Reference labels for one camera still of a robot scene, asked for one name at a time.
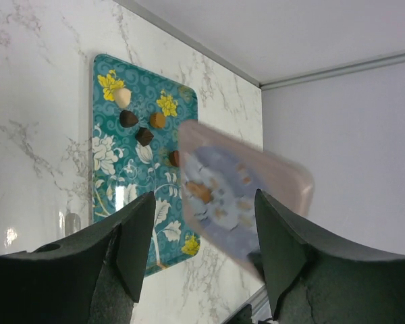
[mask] white flower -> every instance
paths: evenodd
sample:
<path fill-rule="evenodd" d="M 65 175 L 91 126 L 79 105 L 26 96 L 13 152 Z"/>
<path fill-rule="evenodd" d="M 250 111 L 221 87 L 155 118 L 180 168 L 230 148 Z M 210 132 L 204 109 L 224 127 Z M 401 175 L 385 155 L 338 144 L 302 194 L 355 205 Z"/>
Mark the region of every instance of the white flower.
<path fill-rule="evenodd" d="M 102 186 L 104 182 L 104 180 L 97 180 L 94 186 L 96 187 L 96 189 L 99 189 L 99 187 Z"/>
<path fill-rule="evenodd" d="M 108 185 L 107 198 L 109 201 L 113 200 L 113 188 L 111 188 L 111 185 Z"/>
<path fill-rule="evenodd" d="M 153 152 L 149 145 L 142 146 L 139 142 L 135 146 L 136 154 L 140 158 L 141 162 L 144 164 L 150 164 L 151 160 L 153 160 Z"/>
<path fill-rule="evenodd" d="M 105 174 L 115 174 L 114 163 L 119 161 L 119 157 L 123 157 L 123 151 L 120 148 L 113 149 L 113 137 L 104 135 L 103 138 L 94 137 L 92 139 L 94 170 L 102 169 Z"/>
<path fill-rule="evenodd" d="M 162 200 L 159 198 L 156 200 L 155 226 L 167 219 L 167 214 L 170 207 L 171 205 L 166 199 Z"/>
<path fill-rule="evenodd" d="M 163 233 L 170 242 L 180 240 L 180 234 L 182 233 L 180 225 L 181 223 L 179 221 L 174 221 L 169 223 L 163 230 Z"/>
<path fill-rule="evenodd" d="M 134 169 L 136 168 L 133 166 L 132 162 L 134 162 L 134 160 L 130 159 L 128 161 L 128 164 L 126 164 L 126 166 L 124 167 L 124 171 L 126 171 L 126 173 L 134 173 Z"/>
<path fill-rule="evenodd" d="M 128 203 L 132 202 L 133 200 L 138 197 L 136 193 L 136 184 L 129 184 L 127 187 L 124 188 L 124 206 L 126 206 Z"/>

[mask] dark chocolate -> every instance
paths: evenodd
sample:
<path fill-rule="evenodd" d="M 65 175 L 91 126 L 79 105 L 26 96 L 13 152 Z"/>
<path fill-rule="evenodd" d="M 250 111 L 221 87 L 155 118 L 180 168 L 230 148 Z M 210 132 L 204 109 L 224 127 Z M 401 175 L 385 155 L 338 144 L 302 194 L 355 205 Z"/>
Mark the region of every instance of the dark chocolate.
<path fill-rule="evenodd" d="M 120 125 L 125 128 L 135 126 L 138 123 L 138 117 L 136 117 L 134 113 L 128 110 L 123 110 L 120 113 L 119 119 Z"/>
<path fill-rule="evenodd" d="M 149 145 L 153 139 L 153 134 L 145 127 L 141 127 L 136 133 L 135 138 L 142 146 Z"/>
<path fill-rule="evenodd" d="M 169 162 L 171 162 L 171 165 L 173 167 L 179 167 L 180 166 L 180 158 L 179 158 L 179 152 L 174 151 L 169 154 Z"/>

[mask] white chocolate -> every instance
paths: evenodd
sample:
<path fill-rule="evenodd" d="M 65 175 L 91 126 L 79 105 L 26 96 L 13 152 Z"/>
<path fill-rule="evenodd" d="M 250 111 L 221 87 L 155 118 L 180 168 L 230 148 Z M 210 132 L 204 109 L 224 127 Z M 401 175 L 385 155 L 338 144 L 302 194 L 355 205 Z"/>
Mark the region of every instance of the white chocolate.
<path fill-rule="evenodd" d="M 132 91 L 126 88 L 120 88 L 113 91 L 114 101 L 121 109 L 128 107 L 131 95 Z"/>

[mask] yellow flower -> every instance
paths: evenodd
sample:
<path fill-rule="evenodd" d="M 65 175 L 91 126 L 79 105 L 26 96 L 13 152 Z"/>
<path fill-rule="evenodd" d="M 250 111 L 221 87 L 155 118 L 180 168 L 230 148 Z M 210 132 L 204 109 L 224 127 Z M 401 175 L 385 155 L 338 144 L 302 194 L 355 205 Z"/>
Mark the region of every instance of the yellow flower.
<path fill-rule="evenodd" d="M 173 117 L 177 117 L 176 109 L 177 109 L 178 101 L 173 100 L 173 96 L 171 96 L 170 94 L 167 95 L 165 90 L 161 91 L 161 98 L 157 99 L 156 103 L 158 106 L 160 106 L 160 108 L 162 108 L 162 112 L 165 117 L 170 116 L 170 115 Z"/>
<path fill-rule="evenodd" d="M 114 101 L 114 90 L 124 88 L 124 81 L 116 78 L 115 70 L 109 70 L 107 76 L 97 76 L 97 80 L 103 88 L 103 98 L 105 100 Z"/>
<path fill-rule="evenodd" d="M 196 240 L 195 235 L 186 234 L 182 252 L 194 256 L 196 253 L 198 253 L 199 249 L 200 244 Z"/>

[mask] ceiling trim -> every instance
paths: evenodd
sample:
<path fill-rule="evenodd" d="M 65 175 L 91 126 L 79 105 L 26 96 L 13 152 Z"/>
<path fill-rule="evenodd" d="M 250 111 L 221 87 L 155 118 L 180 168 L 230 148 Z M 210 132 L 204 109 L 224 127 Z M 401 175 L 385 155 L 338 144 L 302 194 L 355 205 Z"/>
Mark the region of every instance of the ceiling trim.
<path fill-rule="evenodd" d="M 295 76 L 288 76 L 285 78 L 264 82 L 261 83 L 261 90 L 270 90 L 274 88 L 280 88 L 282 86 L 291 86 L 293 84 L 332 78 L 334 76 L 342 76 L 344 74 L 382 68 L 384 66 L 404 62 L 405 51 L 399 51 L 388 55 L 378 55 L 376 57 L 363 59 L 360 61 L 354 61 L 347 64 L 336 65 L 325 69 L 315 70 L 312 72 L 297 74 Z"/>
<path fill-rule="evenodd" d="M 155 15 L 151 11 L 147 10 L 139 3 L 135 2 L 134 0 L 114 0 L 118 4 L 122 5 L 126 9 L 134 12 L 136 15 L 140 16 L 142 19 L 147 20 L 151 24 L 155 25 L 156 27 L 162 29 L 164 32 L 170 34 L 172 37 L 175 37 L 179 41 L 182 41 L 186 45 L 192 47 L 194 50 L 202 53 L 203 55 L 207 56 L 209 59 L 212 59 L 214 62 L 222 65 L 224 68 L 228 69 L 229 71 L 237 74 L 239 77 L 245 79 L 246 81 L 250 82 L 251 84 L 260 88 L 260 82 L 253 78 L 252 76 L 248 75 L 246 72 L 231 64 L 229 61 L 224 59 L 223 57 L 219 56 L 218 54 L 212 52 L 210 49 L 206 48 L 204 45 L 198 43 L 192 37 L 188 36 L 181 30 L 178 30 L 176 27 L 172 26 L 170 23 L 166 22 L 159 16 Z"/>

